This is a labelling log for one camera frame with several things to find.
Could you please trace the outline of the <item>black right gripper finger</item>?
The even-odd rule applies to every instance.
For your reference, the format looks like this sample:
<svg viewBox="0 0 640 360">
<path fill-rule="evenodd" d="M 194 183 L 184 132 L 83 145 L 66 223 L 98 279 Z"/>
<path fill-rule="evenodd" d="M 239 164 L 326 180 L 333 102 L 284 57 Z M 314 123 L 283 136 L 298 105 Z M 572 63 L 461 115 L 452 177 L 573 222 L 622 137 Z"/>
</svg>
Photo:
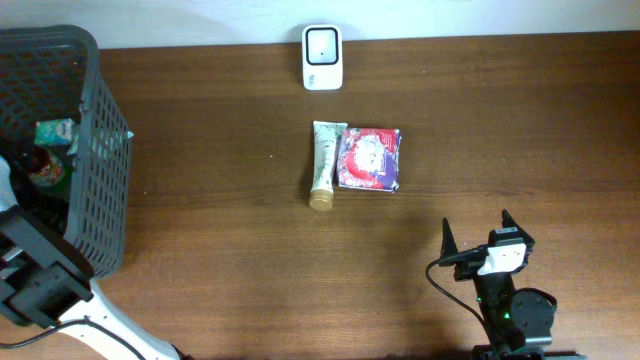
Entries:
<svg viewBox="0 0 640 360">
<path fill-rule="evenodd" d="M 514 230 L 523 240 L 530 240 L 531 236 L 513 219 L 507 209 L 501 212 L 502 228 Z"/>
<path fill-rule="evenodd" d="M 439 266 L 449 266 L 458 255 L 457 248 L 449 221 L 447 218 L 442 219 L 442 242 L 440 255 L 438 259 Z"/>
</svg>

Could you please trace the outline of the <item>red purple pad package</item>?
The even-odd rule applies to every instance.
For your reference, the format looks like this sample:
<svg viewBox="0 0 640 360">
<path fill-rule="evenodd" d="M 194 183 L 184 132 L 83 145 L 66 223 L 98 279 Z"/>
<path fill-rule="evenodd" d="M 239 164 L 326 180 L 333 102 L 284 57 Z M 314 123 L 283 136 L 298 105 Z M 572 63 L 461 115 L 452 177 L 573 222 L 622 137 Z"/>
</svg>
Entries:
<svg viewBox="0 0 640 360">
<path fill-rule="evenodd" d="M 396 192 L 399 188 L 399 129 L 347 128 L 341 136 L 336 173 L 342 188 Z"/>
</svg>

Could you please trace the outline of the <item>cream tube gold cap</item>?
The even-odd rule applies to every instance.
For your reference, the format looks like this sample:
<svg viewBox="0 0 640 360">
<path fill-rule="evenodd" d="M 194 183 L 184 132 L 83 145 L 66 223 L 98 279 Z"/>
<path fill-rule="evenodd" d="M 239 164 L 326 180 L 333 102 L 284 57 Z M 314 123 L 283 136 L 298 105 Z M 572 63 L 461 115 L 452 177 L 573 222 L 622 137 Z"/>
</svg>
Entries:
<svg viewBox="0 0 640 360">
<path fill-rule="evenodd" d="M 333 178 L 342 133 L 347 123 L 313 122 L 314 174 L 310 190 L 309 206 L 317 211 L 329 211 L 333 207 Z"/>
</svg>

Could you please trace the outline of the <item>brown lid sauce jar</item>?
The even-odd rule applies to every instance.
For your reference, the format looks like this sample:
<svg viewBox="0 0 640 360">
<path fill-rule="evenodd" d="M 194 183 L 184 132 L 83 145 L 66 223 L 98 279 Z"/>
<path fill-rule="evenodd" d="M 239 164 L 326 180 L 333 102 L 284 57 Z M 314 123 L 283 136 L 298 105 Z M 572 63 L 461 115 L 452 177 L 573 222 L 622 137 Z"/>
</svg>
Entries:
<svg viewBox="0 0 640 360">
<path fill-rule="evenodd" d="M 32 148 L 25 167 L 29 179 L 42 188 L 58 186 L 69 175 L 65 163 L 47 148 Z"/>
</svg>

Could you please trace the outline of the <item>mint green wipes pack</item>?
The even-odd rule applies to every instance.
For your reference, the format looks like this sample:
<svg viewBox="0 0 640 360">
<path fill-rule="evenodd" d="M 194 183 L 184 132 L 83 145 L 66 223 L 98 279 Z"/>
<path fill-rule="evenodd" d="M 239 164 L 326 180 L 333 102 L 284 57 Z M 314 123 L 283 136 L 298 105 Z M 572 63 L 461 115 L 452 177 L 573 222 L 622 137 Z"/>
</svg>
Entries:
<svg viewBox="0 0 640 360">
<path fill-rule="evenodd" d="M 126 133 L 114 130 L 100 128 L 95 136 L 90 140 L 90 150 L 95 152 L 100 158 L 107 159 L 118 148 L 126 144 L 127 139 L 134 137 L 134 133 L 127 131 Z M 66 152 L 68 156 L 77 154 L 80 143 L 80 129 L 73 131 L 72 142 Z"/>
</svg>

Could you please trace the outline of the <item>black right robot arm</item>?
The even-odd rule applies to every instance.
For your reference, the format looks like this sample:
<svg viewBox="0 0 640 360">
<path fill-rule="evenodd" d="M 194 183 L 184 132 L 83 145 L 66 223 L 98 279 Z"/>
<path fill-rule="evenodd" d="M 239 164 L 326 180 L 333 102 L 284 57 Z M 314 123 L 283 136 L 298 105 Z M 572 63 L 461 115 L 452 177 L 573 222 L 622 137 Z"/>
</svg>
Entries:
<svg viewBox="0 0 640 360">
<path fill-rule="evenodd" d="M 535 240 L 512 218 L 501 212 L 501 226 L 489 232 L 484 245 L 460 251 L 449 222 L 442 221 L 439 257 L 431 262 L 425 276 L 429 283 L 469 311 L 480 322 L 489 343 L 472 349 L 473 359 L 582 359 L 577 352 L 547 352 L 557 299 L 535 288 L 515 287 L 512 276 L 522 271 L 533 252 Z M 454 280 L 471 281 L 479 309 L 438 285 L 430 275 L 434 266 L 452 267 Z"/>
</svg>

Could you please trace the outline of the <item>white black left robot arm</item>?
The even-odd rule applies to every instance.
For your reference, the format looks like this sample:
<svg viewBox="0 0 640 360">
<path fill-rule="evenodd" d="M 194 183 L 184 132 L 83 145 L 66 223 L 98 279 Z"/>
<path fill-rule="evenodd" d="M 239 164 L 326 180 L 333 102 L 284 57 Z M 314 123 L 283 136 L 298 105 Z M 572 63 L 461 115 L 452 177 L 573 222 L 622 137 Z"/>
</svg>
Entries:
<svg viewBox="0 0 640 360">
<path fill-rule="evenodd" d="M 1 251 L 1 315 L 44 331 L 1 348 L 14 350 L 62 333 L 105 359 L 186 359 L 108 300 L 86 259 L 19 206 L 10 176 L 2 160 L 1 234 L 10 244 Z"/>
</svg>

